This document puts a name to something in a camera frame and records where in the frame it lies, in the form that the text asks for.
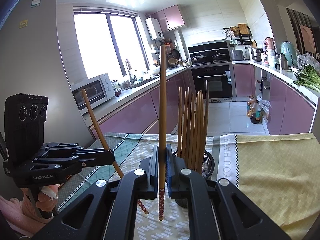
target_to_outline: yellow sticker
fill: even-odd
[[[28,25],[28,20],[21,21],[21,22],[20,22],[19,29],[21,29],[21,28],[23,28],[23,27],[26,27],[27,25]]]

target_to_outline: mint green appliance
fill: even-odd
[[[285,55],[289,66],[298,66],[298,54],[295,46],[291,42],[284,41],[281,43],[281,53]]]

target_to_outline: yellow cloth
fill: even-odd
[[[239,189],[292,240],[320,212],[320,144],[312,133],[237,135]]]

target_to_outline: black camera housing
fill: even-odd
[[[8,161],[19,165],[37,153],[44,143],[48,98],[17,94],[5,101],[4,135]]]

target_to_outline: oven handle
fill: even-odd
[[[222,75],[213,75],[213,76],[204,76],[204,77],[220,77],[220,76],[226,76],[227,74],[222,74]]]

